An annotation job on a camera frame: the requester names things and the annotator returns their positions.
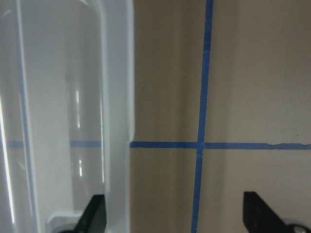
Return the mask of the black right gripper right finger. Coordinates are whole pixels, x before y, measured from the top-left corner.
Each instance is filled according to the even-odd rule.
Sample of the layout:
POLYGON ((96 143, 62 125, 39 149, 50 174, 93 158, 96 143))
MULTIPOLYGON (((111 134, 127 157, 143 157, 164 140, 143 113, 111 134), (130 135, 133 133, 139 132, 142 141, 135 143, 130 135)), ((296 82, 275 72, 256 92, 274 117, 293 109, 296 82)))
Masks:
POLYGON ((243 223, 249 233, 286 231, 286 224, 254 191, 243 193, 243 223))

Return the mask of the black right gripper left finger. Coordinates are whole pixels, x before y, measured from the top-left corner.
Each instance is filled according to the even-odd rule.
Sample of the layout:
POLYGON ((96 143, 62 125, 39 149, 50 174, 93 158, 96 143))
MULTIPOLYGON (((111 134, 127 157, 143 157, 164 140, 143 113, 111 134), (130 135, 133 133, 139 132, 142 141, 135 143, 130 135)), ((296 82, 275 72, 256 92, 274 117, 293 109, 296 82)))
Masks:
POLYGON ((104 194, 93 195, 76 224, 74 233, 104 233, 106 229, 106 206, 104 194))

